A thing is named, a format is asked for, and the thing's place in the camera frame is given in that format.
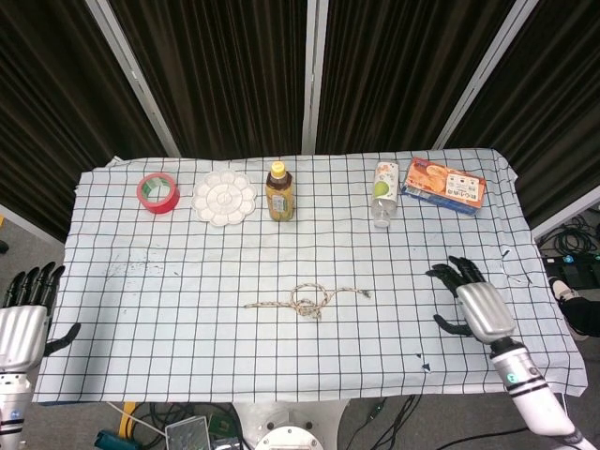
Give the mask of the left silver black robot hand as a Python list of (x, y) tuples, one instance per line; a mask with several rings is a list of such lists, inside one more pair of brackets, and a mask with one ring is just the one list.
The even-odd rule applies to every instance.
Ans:
[(68, 347), (79, 335), (76, 322), (67, 333), (48, 339), (63, 265), (49, 262), (21, 271), (0, 298), (0, 374), (26, 374), (42, 358)]

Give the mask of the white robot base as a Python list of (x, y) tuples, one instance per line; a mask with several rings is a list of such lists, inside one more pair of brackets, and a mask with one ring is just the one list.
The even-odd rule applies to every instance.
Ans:
[(348, 400), (234, 403), (252, 450), (338, 450)]

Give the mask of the white sneaker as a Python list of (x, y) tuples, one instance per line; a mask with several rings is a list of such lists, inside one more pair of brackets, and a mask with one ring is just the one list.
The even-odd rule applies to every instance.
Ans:
[(554, 295), (554, 298), (559, 304), (580, 297), (579, 293), (576, 290), (571, 288), (562, 279), (558, 277), (551, 277), (548, 282), (550, 289), (552, 290), (552, 293)]

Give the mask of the orange and blue snack box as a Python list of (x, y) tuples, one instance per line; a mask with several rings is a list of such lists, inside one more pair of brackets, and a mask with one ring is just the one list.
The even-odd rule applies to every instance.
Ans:
[(474, 216), (483, 206), (487, 182), (420, 157), (414, 157), (401, 193), (460, 214)]

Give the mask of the teal tool case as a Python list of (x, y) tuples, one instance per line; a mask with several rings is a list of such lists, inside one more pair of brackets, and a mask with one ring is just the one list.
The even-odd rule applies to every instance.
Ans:
[(101, 430), (97, 434), (94, 446), (98, 450), (140, 450), (136, 442), (120, 437), (109, 430)]

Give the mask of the clear bottle with apple label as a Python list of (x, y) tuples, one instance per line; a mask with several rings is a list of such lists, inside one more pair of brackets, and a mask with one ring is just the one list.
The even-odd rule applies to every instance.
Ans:
[(374, 225), (387, 228), (398, 208), (399, 165), (396, 161), (379, 161), (374, 172), (371, 216)]

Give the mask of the white black-grid tablecloth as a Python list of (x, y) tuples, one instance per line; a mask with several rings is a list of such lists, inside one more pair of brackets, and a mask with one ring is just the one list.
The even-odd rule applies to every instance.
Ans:
[[(235, 225), (198, 220), (192, 191), (210, 172), (258, 190), (271, 162), (115, 159), (84, 172), (65, 245), (52, 336), (81, 325), (47, 358), (38, 401), (326, 400), (498, 392), (488, 350), (444, 333), (462, 314), (426, 275), (466, 257), (496, 286), (553, 390), (578, 396), (583, 359), (548, 287), (520, 208), (515, 172), (491, 149), (419, 157), (487, 182), (473, 217), (398, 200), (387, 228), (370, 213), (377, 154), (296, 156), (294, 216), (276, 222), (259, 194)], [(180, 200), (153, 214), (138, 183), (166, 173)]]

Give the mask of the red tape roll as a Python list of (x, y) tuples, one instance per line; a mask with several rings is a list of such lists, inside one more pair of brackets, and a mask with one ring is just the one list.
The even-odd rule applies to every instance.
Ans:
[[(155, 189), (164, 189), (166, 193), (158, 200), (150, 198)], [(141, 205), (153, 214), (166, 214), (172, 211), (180, 200), (180, 191), (175, 180), (164, 172), (146, 175), (137, 186), (137, 198)]]

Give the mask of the silver flat device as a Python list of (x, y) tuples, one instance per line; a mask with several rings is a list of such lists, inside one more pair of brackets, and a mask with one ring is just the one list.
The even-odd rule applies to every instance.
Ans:
[(165, 427), (166, 450), (211, 450), (205, 416), (193, 416)]

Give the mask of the green circuit board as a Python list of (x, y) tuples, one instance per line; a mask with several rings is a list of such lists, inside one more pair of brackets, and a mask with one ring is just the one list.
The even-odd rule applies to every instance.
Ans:
[(228, 415), (212, 413), (208, 423), (209, 434), (215, 438), (235, 437), (234, 424)]

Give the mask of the dark pleated partition panel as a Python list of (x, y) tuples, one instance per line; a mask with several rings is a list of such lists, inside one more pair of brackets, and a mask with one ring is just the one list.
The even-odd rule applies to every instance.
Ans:
[(431, 149), (515, 0), (330, 0), (316, 151)]
[(504, 156), (531, 227), (600, 186), (600, 0), (539, 0), (448, 144)]
[(63, 241), (82, 173), (165, 155), (84, 0), (0, 0), (0, 204)]
[(298, 155), (307, 0), (110, 0), (180, 154)]

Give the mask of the yellow-capped tea bottle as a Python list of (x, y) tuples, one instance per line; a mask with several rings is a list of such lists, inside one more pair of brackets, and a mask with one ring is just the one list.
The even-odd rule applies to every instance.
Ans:
[(293, 217), (293, 176), (283, 161), (274, 161), (265, 182), (265, 195), (270, 217), (289, 221)]

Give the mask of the white flower paint palette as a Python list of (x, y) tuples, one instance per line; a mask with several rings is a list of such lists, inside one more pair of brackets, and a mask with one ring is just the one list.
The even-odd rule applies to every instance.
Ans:
[(257, 189), (241, 172), (210, 172), (193, 189), (191, 207), (198, 220), (215, 227), (239, 224), (256, 207)]

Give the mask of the white partition base rail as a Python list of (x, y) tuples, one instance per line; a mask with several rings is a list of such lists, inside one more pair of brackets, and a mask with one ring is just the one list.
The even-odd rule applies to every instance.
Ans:
[(534, 240), (541, 239), (544, 235), (564, 224), (564, 222), (570, 218), (575, 217), (581, 212), (588, 210), (597, 204), (600, 204), (600, 186), (595, 187), (585, 195), (576, 199), (574, 202), (571, 202), (562, 210), (532, 229), (532, 238)]
[(63, 241), (61, 241), (61, 240), (55, 238), (54, 236), (50, 235), (49, 233), (45, 232), (44, 230), (39, 228), (37, 225), (35, 225), (33, 222), (18, 215), (17, 213), (10, 210), (9, 208), (7, 208), (6, 206), (4, 206), (1, 203), (0, 203), (0, 216), (3, 216), (10, 222), (14, 223), (15, 225), (28, 231), (29, 233), (33, 234), (35, 237), (37, 237), (41, 240), (44, 240), (45, 242), (47, 242), (49, 244), (57, 245), (57, 246), (64, 245)]

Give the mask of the white partition frame post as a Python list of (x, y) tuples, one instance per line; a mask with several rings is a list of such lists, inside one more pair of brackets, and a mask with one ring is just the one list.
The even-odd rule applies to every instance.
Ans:
[(450, 137), (473, 105), (496, 66), (512, 45), (522, 27), (535, 10), (539, 0), (515, 0), (494, 38), (489, 43), (477, 68), (472, 74), (454, 109), (447, 118), (433, 144), (434, 149), (444, 149)]
[(170, 158), (180, 158), (181, 152), (145, 79), (142, 68), (118, 21), (109, 0), (84, 0), (102, 36), (123, 71), (131, 90), (140, 103), (152, 129)]
[(307, 0), (302, 155), (314, 155), (323, 85), (329, 0)]

